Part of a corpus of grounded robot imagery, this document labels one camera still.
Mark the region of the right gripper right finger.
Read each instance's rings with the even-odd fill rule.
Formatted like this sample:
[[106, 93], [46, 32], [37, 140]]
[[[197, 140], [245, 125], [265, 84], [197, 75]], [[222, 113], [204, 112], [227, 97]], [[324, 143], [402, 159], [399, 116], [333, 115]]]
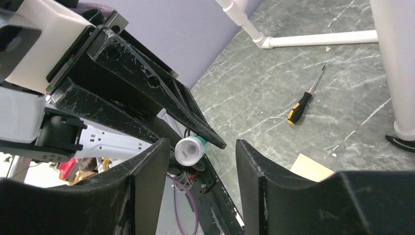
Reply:
[[238, 139], [235, 156], [248, 235], [412, 235], [413, 171], [299, 176]]

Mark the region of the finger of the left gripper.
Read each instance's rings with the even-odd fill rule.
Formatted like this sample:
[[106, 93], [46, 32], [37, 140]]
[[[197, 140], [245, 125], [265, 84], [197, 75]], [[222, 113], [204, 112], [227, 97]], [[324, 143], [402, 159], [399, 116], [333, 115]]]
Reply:
[[58, 110], [101, 124], [148, 143], [155, 143], [161, 138], [143, 122], [133, 118], [98, 95], [78, 86], [71, 79], [61, 83], [51, 93], [51, 101]]
[[157, 114], [165, 109], [195, 134], [226, 148], [226, 142], [208, 124], [189, 89], [127, 32], [118, 35], [107, 27], [97, 28], [87, 58], [92, 63], [88, 90], [147, 124], [153, 135], [167, 134], [154, 123]]

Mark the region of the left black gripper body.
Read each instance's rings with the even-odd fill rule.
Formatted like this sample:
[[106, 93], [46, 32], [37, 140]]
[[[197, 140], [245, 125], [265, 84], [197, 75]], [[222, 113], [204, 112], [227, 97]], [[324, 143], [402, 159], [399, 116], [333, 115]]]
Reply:
[[[88, 30], [69, 52], [69, 60], [63, 67], [61, 67], [58, 75], [53, 79], [53, 92], [59, 85], [61, 85], [61, 83], [68, 79], [71, 79], [78, 86], [88, 90], [87, 79], [92, 74], [92, 70], [89, 68], [92, 63], [90, 59], [87, 58], [87, 50], [94, 39], [94, 31], [96, 31], [97, 28], [107, 27], [118, 35], [122, 32], [130, 34], [125, 28], [128, 22], [116, 11], [111, 11], [108, 14], [105, 14], [102, 11], [89, 11], [85, 12], [83, 15], [94, 25], [95, 28]], [[166, 68], [170, 70], [172, 75], [176, 78], [173, 70], [166, 63], [163, 62], [163, 64], [165, 64]]]

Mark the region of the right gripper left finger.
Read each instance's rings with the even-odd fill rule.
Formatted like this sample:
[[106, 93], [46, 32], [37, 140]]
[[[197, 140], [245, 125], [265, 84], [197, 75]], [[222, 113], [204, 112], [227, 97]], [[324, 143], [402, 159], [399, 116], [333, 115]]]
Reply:
[[154, 235], [170, 157], [168, 139], [72, 186], [0, 181], [3, 235]]

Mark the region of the green white glue stick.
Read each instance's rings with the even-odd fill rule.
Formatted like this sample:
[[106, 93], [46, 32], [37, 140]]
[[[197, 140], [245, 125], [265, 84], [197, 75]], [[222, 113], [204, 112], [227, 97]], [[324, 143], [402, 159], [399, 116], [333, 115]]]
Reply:
[[204, 155], [207, 144], [208, 142], [199, 135], [183, 138], [175, 146], [175, 159], [183, 166], [193, 166]]

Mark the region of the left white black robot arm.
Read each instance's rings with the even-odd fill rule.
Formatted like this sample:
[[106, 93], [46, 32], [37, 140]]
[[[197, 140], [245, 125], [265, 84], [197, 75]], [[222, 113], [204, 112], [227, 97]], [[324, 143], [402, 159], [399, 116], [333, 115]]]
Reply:
[[226, 143], [209, 126], [189, 89], [152, 52], [97, 8], [88, 25], [35, 91], [0, 84], [0, 150], [41, 162], [71, 158], [129, 159], [160, 139], [174, 150], [180, 136], [161, 110], [205, 141]]

